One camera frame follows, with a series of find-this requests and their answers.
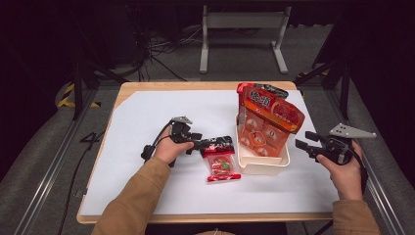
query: white paper sheet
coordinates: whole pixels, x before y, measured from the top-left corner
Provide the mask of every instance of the white paper sheet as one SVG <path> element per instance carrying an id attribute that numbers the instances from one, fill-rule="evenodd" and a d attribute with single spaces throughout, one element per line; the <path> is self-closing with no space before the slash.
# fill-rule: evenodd
<path id="1" fill-rule="evenodd" d="M 277 175 L 247 175 L 235 181 L 207 183 L 208 167 L 199 152 L 179 156 L 155 214 L 331 212 L 338 199 L 329 172 L 295 147 L 295 139 L 315 131 L 298 91 L 287 101 L 305 121 L 288 140 L 291 163 Z M 100 215 L 143 164 L 143 147 L 152 144 L 173 117 L 193 121 L 191 132 L 203 138 L 235 139 L 238 96 L 235 90 L 139 91 L 115 109 L 102 154 L 93 172 L 80 215 Z"/>

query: jacket sleeve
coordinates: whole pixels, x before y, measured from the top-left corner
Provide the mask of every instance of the jacket sleeve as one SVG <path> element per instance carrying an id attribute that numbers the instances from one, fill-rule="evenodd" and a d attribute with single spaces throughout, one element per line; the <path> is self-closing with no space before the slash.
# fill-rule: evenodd
<path id="1" fill-rule="evenodd" d="M 107 205 L 92 234 L 144 234 L 169 175 L 168 164 L 150 158 Z"/>
<path id="2" fill-rule="evenodd" d="M 357 200 L 333 203 L 333 229 L 336 235 L 381 234 L 367 204 Z"/>

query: person's right hand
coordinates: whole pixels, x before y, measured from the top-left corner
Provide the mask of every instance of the person's right hand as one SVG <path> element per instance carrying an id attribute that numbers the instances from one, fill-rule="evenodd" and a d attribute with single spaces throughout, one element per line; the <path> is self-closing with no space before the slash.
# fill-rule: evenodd
<path id="1" fill-rule="evenodd" d="M 362 150 L 360 146 L 352 141 L 352 148 L 361 159 Z M 360 164 L 356 158 L 352 158 L 345 165 L 335 164 L 323 155 L 318 155 L 317 160 L 330 171 L 331 179 L 338 190 L 340 200 L 363 200 Z"/>

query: white box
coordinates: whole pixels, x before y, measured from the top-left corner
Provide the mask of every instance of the white box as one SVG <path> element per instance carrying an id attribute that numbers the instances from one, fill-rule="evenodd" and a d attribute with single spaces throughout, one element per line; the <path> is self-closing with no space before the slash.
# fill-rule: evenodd
<path id="1" fill-rule="evenodd" d="M 241 173 L 243 174 L 278 174 L 287 165 L 290 164 L 290 155 L 287 144 L 281 150 L 280 156 L 260 157 L 256 156 L 250 149 L 239 143 L 238 131 L 237 136 L 237 162 Z"/>

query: snack package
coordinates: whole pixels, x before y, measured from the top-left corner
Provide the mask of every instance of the snack package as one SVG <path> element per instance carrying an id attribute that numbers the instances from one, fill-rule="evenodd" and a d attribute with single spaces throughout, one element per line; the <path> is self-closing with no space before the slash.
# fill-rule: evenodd
<path id="1" fill-rule="evenodd" d="M 210 170 L 208 182 L 218 180 L 240 179 L 241 174 L 235 169 L 235 150 L 230 136 L 223 136 L 201 140 L 210 143 L 207 147 L 201 148 L 200 152 Z"/>
<path id="2" fill-rule="evenodd" d="M 275 89 L 250 83 L 240 83 L 237 89 L 239 141 L 260 157 L 278 157 L 289 135 L 299 131 L 305 118 L 284 100 L 288 93 Z"/>

